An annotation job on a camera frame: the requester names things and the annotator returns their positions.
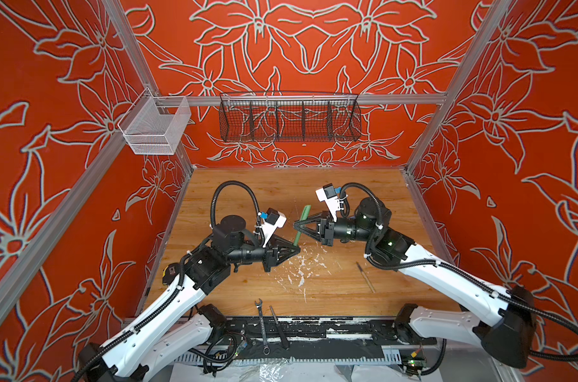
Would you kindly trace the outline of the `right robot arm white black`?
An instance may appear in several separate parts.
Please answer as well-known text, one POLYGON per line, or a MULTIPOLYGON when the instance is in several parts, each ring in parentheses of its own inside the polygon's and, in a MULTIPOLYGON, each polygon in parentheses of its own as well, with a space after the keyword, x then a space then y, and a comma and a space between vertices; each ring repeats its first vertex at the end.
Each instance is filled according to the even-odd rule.
POLYGON ((383 271, 400 272, 434 288, 464 308, 462 313, 405 305, 396 317, 399 336, 440 338, 478 346, 492 358, 515 369, 524 369, 530 357, 578 362, 574 354, 544 353, 532 348, 538 318, 554 322, 578 337, 578 325, 537 309, 532 294, 521 286, 507 289, 488 283, 439 258, 389 225, 392 213, 366 186, 350 182, 316 190, 326 210, 293 227, 317 242, 364 243, 365 260, 383 271))

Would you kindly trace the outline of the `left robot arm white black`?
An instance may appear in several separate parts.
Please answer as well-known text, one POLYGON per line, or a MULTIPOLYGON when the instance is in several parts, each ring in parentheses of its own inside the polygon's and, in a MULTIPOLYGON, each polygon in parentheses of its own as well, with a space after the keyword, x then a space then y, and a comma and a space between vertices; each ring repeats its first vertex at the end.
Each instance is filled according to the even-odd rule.
POLYGON ((166 268, 166 291, 150 307, 103 344, 90 343, 83 348, 73 379, 149 381, 180 355, 225 336, 226 318, 211 304, 201 306, 182 325, 178 321, 239 267, 260 263, 269 272, 299 254, 298 246, 276 235, 286 222, 286 216, 275 209, 261 211, 256 195, 246 184, 220 184, 210 205, 211 233, 166 268), (254 229, 248 229, 238 215, 216 219, 217 200, 229 186, 249 194, 256 213, 254 229))

